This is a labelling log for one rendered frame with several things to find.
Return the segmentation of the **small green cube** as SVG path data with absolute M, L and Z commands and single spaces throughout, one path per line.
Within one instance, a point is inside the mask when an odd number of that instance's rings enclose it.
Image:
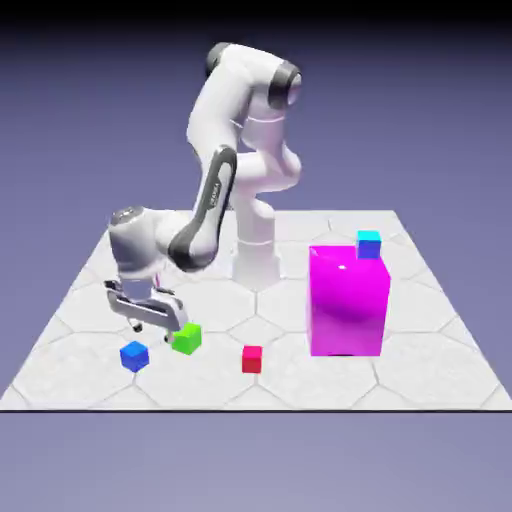
M 188 322 L 179 331 L 172 333 L 171 348 L 185 355 L 192 355 L 202 344 L 201 326 Z

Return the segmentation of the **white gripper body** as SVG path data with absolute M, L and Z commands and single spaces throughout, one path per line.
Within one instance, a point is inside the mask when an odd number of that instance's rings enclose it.
M 147 280 L 135 281 L 138 291 L 129 295 L 123 285 L 115 280 L 106 280 L 104 287 L 107 300 L 113 312 L 124 316 L 127 320 L 158 326 L 167 331 L 179 331 L 188 322 L 184 303 L 170 289 L 151 284 Z

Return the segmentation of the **small red cube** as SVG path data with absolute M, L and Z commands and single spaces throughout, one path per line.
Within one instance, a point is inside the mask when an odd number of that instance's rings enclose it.
M 242 372 L 259 374 L 262 370 L 263 347 L 245 345 L 242 350 Z

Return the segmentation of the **small blue cube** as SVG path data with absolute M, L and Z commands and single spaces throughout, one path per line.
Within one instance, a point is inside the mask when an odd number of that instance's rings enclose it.
M 137 373 L 149 364 L 149 351 L 146 345 L 132 341 L 120 349 L 121 365 Z

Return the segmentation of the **small cyan cube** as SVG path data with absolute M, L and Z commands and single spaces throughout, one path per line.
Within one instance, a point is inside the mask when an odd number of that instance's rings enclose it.
M 381 236 L 377 230 L 359 230 L 357 232 L 356 252 L 358 259 L 378 260 L 381 245 Z

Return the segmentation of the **large magenta box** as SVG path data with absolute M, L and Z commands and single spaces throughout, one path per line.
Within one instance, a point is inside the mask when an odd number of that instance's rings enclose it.
M 309 248 L 307 332 L 313 356 L 381 354 L 391 277 L 352 246 Z

